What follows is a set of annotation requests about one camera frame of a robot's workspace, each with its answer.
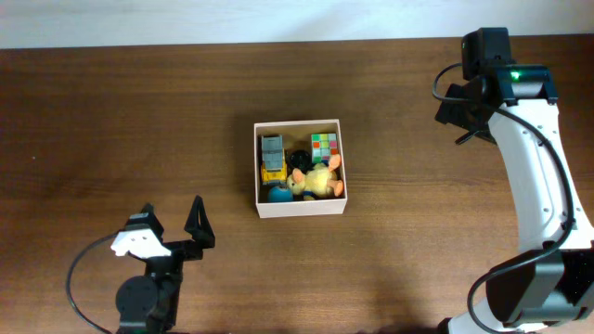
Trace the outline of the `colourful puzzle cube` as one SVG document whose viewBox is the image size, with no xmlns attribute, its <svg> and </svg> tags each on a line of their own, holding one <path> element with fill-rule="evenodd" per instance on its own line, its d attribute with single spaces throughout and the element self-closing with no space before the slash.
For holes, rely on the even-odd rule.
<svg viewBox="0 0 594 334">
<path fill-rule="evenodd" d="M 338 153 L 338 136 L 335 133 L 311 135 L 312 163 L 328 163 L 330 157 Z"/>
</svg>

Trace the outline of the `yellow plush toy animal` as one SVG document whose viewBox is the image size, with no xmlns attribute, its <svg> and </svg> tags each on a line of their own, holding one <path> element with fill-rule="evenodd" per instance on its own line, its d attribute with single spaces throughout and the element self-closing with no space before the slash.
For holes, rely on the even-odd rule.
<svg viewBox="0 0 594 334">
<path fill-rule="evenodd" d="M 342 156 L 335 154 L 327 164 L 318 163 L 307 173 L 295 168 L 287 178 L 287 188 L 305 201 L 338 198 L 344 191 L 344 182 L 336 174 L 341 164 Z"/>
</svg>

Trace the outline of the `yellow grey toy truck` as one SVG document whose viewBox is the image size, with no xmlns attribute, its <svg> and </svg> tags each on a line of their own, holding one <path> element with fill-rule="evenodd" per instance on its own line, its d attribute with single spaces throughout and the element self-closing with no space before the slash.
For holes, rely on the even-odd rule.
<svg viewBox="0 0 594 334">
<path fill-rule="evenodd" d="M 261 138 L 261 181 L 265 186 L 285 185 L 287 181 L 287 163 L 283 137 L 263 136 Z"/>
</svg>

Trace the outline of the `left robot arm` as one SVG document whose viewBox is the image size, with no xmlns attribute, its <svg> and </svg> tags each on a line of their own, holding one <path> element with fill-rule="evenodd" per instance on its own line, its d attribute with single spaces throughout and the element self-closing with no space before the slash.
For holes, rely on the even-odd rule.
<svg viewBox="0 0 594 334">
<path fill-rule="evenodd" d="M 152 204 L 131 215 L 110 248 L 145 265 L 140 276 L 127 279 L 116 293 L 120 333 L 165 333 L 175 326 L 184 263 L 203 258 L 215 246 L 215 235 L 203 199 L 194 198 L 184 230 L 190 238 L 165 242 L 164 227 Z"/>
</svg>

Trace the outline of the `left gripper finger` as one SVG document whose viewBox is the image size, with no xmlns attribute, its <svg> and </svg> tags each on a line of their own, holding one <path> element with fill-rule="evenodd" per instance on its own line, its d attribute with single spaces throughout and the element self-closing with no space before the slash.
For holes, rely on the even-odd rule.
<svg viewBox="0 0 594 334">
<path fill-rule="evenodd" d="M 201 249 L 212 249 L 215 246 L 215 235 L 201 196 L 194 198 L 184 230 Z"/>
<path fill-rule="evenodd" d="M 124 225 L 123 232 L 127 239 L 139 237 L 139 230 L 150 230 L 154 237 L 162 242 L 164 228 L 155 214 L 155 208 L 151 203 L 146 203 L 140 212 L 129 216 Z"/>
</svg>

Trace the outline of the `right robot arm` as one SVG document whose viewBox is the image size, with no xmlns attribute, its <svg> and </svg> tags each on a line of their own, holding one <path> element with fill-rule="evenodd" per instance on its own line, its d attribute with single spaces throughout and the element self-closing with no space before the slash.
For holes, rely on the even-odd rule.
<svg viewBox="0 0 594 334">
<path fill-rule="evenodd" d="M 593 311 L 593 227 L 565 158 L 558 93 L 548 68 L 521 65 L 505 28 L 461 42 L 463 84 L 440 96 L 436 120 L 496 145 L 518 218 L 516 257 L 480 276 L 481 301 L 439 324 L 445 334 L 535 333 Z"/>
</svg>

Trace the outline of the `black round disc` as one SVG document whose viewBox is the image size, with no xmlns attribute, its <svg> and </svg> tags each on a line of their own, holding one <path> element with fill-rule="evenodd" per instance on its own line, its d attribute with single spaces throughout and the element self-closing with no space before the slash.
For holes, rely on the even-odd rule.
<svg viewBox="0 0 594 334">
<path fill-rule="evenodd" d="M 298 149 L 289 153 L 288 165 L 292 169 L 299 169 L 302 172 L 307 172 L 312 169 L 312 156 L 307 150 Z"/>
</svg>

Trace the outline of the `blue toy ball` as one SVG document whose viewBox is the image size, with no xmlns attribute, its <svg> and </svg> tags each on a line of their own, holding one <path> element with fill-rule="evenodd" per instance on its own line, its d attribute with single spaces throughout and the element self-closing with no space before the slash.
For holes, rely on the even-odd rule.
<svg viewBox="0 0 594 334">
<path fill-rule="evenodd" d="M 286 185 L 273 186 L 267 193 L 267 201 L 269 203 L 292 202 L 293 194 Z"/>
</svg>

